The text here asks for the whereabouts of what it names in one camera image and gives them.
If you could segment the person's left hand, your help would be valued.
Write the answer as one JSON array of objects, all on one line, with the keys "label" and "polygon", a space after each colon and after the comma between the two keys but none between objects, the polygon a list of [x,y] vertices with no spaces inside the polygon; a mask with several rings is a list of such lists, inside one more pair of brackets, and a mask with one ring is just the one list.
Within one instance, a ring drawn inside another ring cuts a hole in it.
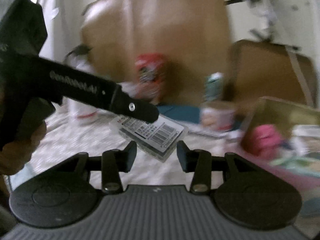
[{"label": "person's left hand", "polygon": [[1,152],[1,175],[11,176],[22,170],[47,133],[44,121],[27,140],[11,142]]}]

